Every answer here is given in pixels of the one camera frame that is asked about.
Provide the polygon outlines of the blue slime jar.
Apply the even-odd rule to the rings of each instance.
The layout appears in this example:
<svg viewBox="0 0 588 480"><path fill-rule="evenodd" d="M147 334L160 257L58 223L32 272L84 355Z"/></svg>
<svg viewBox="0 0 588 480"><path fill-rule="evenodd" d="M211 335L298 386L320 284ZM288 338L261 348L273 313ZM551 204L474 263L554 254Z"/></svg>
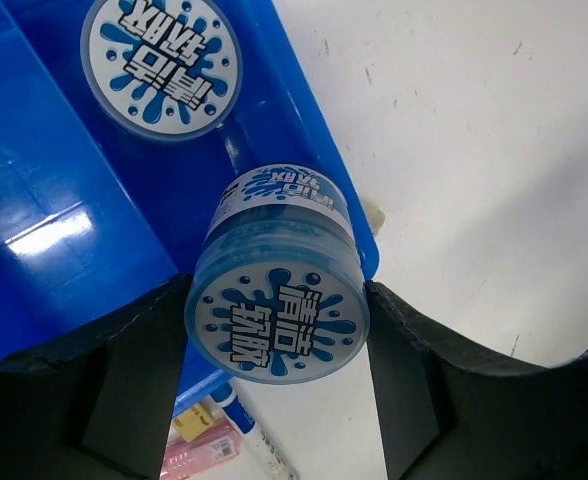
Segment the blue slime jar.
<svg viewBox="0 0 588 480"><path fill-rule="evenodd" d="M348 364L370 327L347 201L295 164L250 170L215 210L185 304L196 350L263 384L316 380Z"/></svg>
<svg viewBox="0 0 588 480"><path fill-rule="evenodd" d="M214 1L96 1L83 22L80 53L102 109L152 141L210 132L242 85L240 44Z"/></svg>

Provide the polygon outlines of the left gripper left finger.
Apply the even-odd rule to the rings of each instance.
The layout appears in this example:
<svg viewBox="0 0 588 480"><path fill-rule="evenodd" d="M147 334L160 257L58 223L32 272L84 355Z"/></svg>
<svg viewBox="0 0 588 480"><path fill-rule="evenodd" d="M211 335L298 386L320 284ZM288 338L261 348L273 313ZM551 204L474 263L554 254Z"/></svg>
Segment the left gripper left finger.
<svg viewBox="0 0 588 480"><path fill-rule="evenodd" d="M0 479L155 479L192 278L0 360Z"/></svg>

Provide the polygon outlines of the white eraser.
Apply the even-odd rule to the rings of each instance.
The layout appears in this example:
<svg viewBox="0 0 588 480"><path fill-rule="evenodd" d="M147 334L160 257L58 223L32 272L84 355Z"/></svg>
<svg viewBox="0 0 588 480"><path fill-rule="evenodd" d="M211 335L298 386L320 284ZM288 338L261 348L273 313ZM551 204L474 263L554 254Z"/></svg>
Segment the white eraser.
<svg viewBox="0 0 588 480"><path fill-rule="evenodd" d="M376 238L385 223L386 215L376 204L371 202L364 203L364 211L370 231Z"/></svg>

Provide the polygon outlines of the pink correction tape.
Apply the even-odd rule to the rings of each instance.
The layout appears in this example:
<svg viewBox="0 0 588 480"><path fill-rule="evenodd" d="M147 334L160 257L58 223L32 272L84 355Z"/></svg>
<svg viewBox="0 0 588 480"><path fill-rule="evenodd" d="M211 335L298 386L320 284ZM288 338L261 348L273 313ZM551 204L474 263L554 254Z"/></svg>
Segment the pink correction tape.
<svg viewBox="0 0 588 480"><path fill-rule="evenodd" d="M228 420L220 419L191 442L171 440L166 445L159 478L187 479L234 459L240 449L240 435Z"/></svg>

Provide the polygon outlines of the blue white marker pen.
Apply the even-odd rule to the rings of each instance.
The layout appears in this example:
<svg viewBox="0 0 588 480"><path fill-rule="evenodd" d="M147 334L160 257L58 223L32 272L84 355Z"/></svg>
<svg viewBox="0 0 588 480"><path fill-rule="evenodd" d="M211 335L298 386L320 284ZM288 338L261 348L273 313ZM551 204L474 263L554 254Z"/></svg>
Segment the blue white marker pen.
<svg viewBox="0 0 588 480"><path fill-rule="evenodd" d="M240 433L244 446L270 479L298 479L298 473L285 460L261 424L253 417L230 383L224 383L210 393Z"/></svg>

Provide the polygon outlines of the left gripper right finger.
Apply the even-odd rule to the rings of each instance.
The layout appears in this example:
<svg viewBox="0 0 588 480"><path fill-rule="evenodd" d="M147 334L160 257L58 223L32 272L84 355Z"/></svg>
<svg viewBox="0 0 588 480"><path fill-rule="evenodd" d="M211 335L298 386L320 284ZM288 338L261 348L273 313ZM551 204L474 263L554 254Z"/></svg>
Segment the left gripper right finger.
<svg viewBox="0 0 588 480"><path fill-rule="evenodd" d="M588 350L545 368L493 351L366 285L391 479L588 479Z"/></svg>

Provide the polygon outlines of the yellow eraser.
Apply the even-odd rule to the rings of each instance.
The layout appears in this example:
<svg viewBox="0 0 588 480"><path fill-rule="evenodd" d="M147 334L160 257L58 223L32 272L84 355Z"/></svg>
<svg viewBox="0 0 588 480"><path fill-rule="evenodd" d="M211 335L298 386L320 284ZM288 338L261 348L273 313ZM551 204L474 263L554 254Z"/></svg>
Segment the yellow eraser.
<svg viewBox="0 0 588 480"><path fill-rule="evenodd" d="M213 424L214 417L209 409L201 402L197 402L176 416L171 426L185 442L192 442Z"/></svg>

